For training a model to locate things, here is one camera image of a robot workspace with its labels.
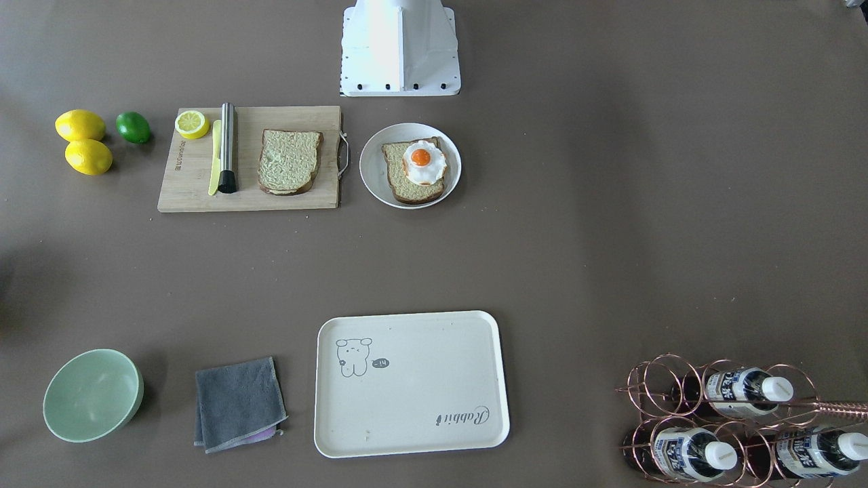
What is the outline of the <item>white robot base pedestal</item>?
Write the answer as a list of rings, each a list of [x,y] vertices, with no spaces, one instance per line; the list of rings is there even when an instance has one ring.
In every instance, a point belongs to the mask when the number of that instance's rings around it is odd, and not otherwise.
[[[460,93],[455,13],[442,2],[357,1],[342,19],[341,96]]]

